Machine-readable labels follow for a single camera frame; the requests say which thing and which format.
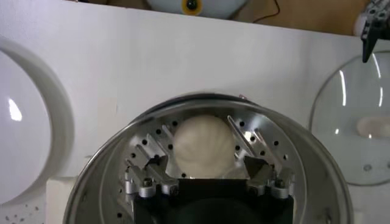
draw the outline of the screw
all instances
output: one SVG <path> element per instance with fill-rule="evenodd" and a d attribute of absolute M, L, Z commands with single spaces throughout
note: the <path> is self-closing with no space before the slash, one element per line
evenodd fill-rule
<path fill-rule="evenodd" d="M 282 179 L 275 180 L 275 187 L 285 188 L 285 182 Z"/>
<path fill-rule="evenodd" d="M 151 187 L 153 185 L 153 180 L 149 177 L 145 178 L 143 181 L 144 187 Z"/>

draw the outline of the metal bracket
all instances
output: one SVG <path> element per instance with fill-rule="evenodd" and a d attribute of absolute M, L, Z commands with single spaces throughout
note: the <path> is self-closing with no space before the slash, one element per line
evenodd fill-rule
<path fill-rule="evenodd" d="M 266 186 L 272 180 L 273 174 L 274 171 L 270 165 L 263 165 L 252 179 L 246 181 L 248 191 L 256 196 L 265 194 Z"/>
<path fill-rule="evenodd" d="M 271 184 L 271 195 L 285 199 L 294 192 L 295 175 L 290 168 L 283 168 L 279 176 Z"/>

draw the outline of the white countertop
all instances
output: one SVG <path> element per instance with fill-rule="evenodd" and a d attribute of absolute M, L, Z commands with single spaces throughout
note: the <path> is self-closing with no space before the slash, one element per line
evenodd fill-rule
<path fill-rule="evenodd" d="M 68 1 L 2 0 L 0 14 L 0 36 L 42 59 L 69 98 L 73 148 L 59 176 L 77 175 L 135 116 L 183 93 L 243 94 L 307 126 L 325 79 L 362 47 L 357 37 Z M 0 208 L 0 223 L 43 223 L 44 189 Z"/>

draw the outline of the glass pot lid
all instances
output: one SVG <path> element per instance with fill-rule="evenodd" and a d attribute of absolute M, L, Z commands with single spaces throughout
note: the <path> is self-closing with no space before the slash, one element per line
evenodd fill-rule
<path fill-rule="evenodd" d="M 314 102 L 310 130 L 346 180 L 376 185 L 390 180 L 390 53 L 377 52 L 340 67 Z"/>

